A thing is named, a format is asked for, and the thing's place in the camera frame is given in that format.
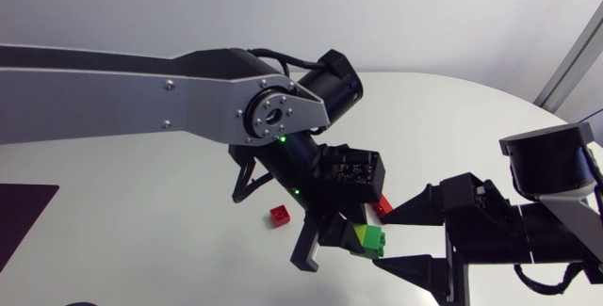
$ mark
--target red lego brick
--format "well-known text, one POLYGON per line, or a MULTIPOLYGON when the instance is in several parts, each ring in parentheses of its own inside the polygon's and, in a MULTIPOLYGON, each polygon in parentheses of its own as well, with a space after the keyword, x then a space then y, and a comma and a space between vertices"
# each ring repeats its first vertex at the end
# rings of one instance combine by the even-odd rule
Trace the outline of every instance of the red lego brick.
POLYGON ((377 214, 377 217, 383 217, 393 210, 392 205, 389 204, 389 201, 385 198, 384 194, 381 195, 379 202, 373 203, 370 206, 377 214))
POLYGON ((283 226, 287 222, 289 222, 289 220, 291 220, 291 216, 286 211, 284 205, 272 208, 270 210, 270 215, 272 216, 272 222, 274 222, 274 227, 283 226))

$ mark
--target white tabletop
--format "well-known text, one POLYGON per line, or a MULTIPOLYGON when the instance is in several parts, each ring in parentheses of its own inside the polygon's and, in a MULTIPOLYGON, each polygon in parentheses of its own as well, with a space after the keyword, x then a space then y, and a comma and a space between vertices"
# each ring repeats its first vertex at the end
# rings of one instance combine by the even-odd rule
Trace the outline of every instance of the white tabletop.
MULTIPOLYGON (((498 140, 562 124, 504 92, 439 75, 361 73, 365 96, 317 142, 381 153, 397 206, 427 183, 472 171, 512 203, 498 140)), ((599 163, 603 152, 594 145, 599 163)), ((432 296, 337 248, 317 273, 289 263, 303 210, 275 182, 240 204, 227 146, 182 132, 0 146, 0 183, 61 189, 0 274, 1 305, 436 305, 432 296), (291 222, 273 229, 269 209, 291 222)), ((263 173, 256 169, 256 177, 263 173)), ((379 224, 368 208, 372 224, 379 224)), ((385 257, 444 255, 444 229, 386 225, 385 257)), ((563 265, 526 266, 557 283, 563 265)), ((580 274, 562 296, 531 292, 512 266, 469 268, 473 305, 599 304, 580 274)))

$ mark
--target green block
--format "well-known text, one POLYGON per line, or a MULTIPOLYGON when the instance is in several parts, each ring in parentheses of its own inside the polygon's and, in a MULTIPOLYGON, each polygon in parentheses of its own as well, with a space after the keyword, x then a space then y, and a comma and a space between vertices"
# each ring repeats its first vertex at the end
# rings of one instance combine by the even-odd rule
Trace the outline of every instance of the green block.
POLYGON ((354 225, 354 230, 361 239, 360 243, 365 249, 364 254, 356 254, 368 259, 378 259, 384 256, 385 233, 381 227, 371 225, 354 225))

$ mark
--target black cable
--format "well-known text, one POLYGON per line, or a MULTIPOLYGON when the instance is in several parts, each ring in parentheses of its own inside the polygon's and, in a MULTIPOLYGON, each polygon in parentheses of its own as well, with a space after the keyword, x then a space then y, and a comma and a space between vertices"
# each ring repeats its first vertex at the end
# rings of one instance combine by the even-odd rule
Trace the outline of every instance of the black cable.
POLYGON ((255 48, 247 51, 257 57, 271 57, 276 59, 281 63, 281 65, 283 65, 283 63, 287 63, 289 65, 297 66, 306 70, 322 70, 325 67, 321 62, 303 61, 293 56, 284 55, 266 48, 255 48))
POLYGON ((279 63, 281 64, 281 67, 283 67, 283 74, 286 77, 289 77, 289 66, 286 65, 286 62, 282 61, 282 60, 278 60, 279 63))
POLYGON ((563 292, 565 292, 572 280, 574 280, 574 278, 576 278, 576 276, 582 270, 582 264, 569 264, 565 269, 565 274, 563 274, 563 280, 556 285, 547 285, 528 278, 524 274, 523 269, 521 269, 521 265, 514 265, 513 268, 517 274, 517 277, 519 277, 519 280, 521 280, 521 282, 524 283, 529 289, 542 295, 554 296, 563 294, 563 292))
POLYGON ((593 116, 595 116, 595 115, 597 115, 597 114, 599 114, 599 113, 601 113, 601 112, 603 112, 603 108, 601 108, 601 109, 597 110, 595 113, 593 113, 593 114, 591 114, 591 115, 587 116, 586 118, 583 118, 582 120, 580 120, 580 121, 578 121, 578 122, 584 122, 584 121, 586 121, 586 120, 588 120, 588 119, 592 118, 593 116))

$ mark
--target screw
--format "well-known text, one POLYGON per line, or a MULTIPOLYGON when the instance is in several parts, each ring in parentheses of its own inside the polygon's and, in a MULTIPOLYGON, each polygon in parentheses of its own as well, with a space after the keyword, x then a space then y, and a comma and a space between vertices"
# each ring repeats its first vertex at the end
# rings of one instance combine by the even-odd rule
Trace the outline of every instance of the screw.
POLYGON ((172 90, 176 87, 176 84, 174 84, 172 80, 168 79, 166 80, 166 83, 163 85, 163 87, 167 90, 172 90))

